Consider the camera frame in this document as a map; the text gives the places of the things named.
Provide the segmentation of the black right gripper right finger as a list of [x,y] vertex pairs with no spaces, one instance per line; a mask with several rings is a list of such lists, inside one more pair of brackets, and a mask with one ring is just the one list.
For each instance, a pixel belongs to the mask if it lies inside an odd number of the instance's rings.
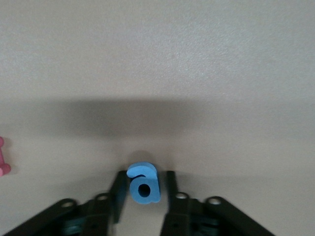
[[219,196],[200,202],[181,192],[176,173],[166,172],[168,212],[161,236],[272,236],[273,233]]

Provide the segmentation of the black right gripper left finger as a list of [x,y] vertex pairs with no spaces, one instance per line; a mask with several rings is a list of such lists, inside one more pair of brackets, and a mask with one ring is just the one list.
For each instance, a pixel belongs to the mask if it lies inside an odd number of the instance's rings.
[[113,236],[127,195],[126,171],[119,171],[108,192],[83,204],[62,199],[5,233],[6,236]]

